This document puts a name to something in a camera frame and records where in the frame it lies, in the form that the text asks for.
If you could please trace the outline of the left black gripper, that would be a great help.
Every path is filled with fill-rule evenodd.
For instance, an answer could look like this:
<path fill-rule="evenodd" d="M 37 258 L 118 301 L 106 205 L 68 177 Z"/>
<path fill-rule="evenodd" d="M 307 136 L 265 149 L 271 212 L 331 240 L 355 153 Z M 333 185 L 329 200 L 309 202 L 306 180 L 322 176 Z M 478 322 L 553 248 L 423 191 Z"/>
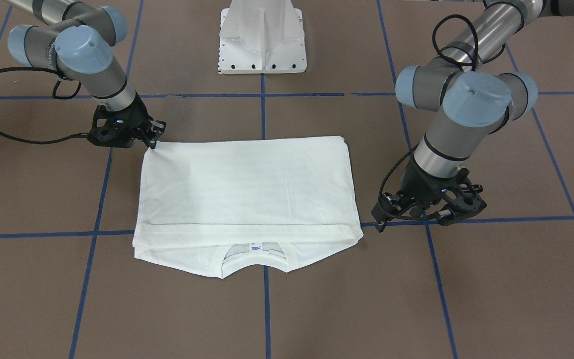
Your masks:
<path fill-rule="evenodd" d="M 483 187 L 473 184 L 469 170 L 460 168 L 450 178 L 433 177 L 420 168 L 415 160 L 410 160 L 402 177 L 402 187 L 397 194 L 383 193 L 372 209 L 374 227 L 378 233 L 394 219 L 401 219 L 409 213 L 412 218 L 420 218 L 421 210 L 443 204 L 441 209 L 428 214 L 442 226 L 460 223 L 480 214 L 487 203 L 480 197 Z"/>

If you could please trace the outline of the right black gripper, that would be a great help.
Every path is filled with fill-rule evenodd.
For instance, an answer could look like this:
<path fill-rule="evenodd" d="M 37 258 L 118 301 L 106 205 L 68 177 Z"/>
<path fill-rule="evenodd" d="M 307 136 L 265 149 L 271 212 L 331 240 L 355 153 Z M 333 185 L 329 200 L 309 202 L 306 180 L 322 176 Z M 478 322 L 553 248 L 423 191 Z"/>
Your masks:
<path fill-rule="evenodd" d="M 148 149 L 155 149 L 165 129 L 166 122 L 153 120 L 136 95 L 130 105 L 120 111 L 109 111 L 105 105 L 98 105 L 87 140 L 94 146 L 126 149 L 137 140 Z"/>

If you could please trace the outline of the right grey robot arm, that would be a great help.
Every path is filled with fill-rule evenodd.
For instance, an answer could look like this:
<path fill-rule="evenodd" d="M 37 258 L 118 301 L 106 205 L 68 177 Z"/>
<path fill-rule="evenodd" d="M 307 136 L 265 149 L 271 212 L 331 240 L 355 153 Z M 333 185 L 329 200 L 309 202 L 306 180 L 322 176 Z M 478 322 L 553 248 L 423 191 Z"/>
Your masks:
<path fill-rule="evenodd" d="M 10 5 L 44 23 L 11 30 L 7 47 L 14 59 L 80 82 L 96 100 L 93 125 L 86 136 L 90 143 L 130 148 L 141 141 L 155 148 L 166 123 L 149 115 L 113 55 L 112 47 L 128 33 L 118 10 L 73 0 L 12 0 Z"/>

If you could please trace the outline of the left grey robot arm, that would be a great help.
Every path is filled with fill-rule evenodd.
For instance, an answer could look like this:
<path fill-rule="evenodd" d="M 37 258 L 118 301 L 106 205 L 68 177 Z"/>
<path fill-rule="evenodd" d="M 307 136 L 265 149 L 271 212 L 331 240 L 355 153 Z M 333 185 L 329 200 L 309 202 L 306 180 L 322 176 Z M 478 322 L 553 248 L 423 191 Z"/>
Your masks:
<path fill-rule="evenodd" d="M 396 80 L 400 104 L 436 113 L 422 139 L 402 159 L 408 161 L 396 193 L 380 186 L 371 213 L 382 232 L 393 219 L 435 220 L 447 226 L 481 213 L 487 204 L 482 186 L 473 184 L 464 162 L 484 137 L 498 132 L 530 111 L 538 99 L 532 77 L 519 71 L 491 75 L 480 68 L 494 61 L 506 43 L 535 19 L 574 16 L 574 0 L 486 0 L 484 12 L 471 21 L 460 14 L 467 30 L 440 47 L 426 66 L 409 66 Z"/>

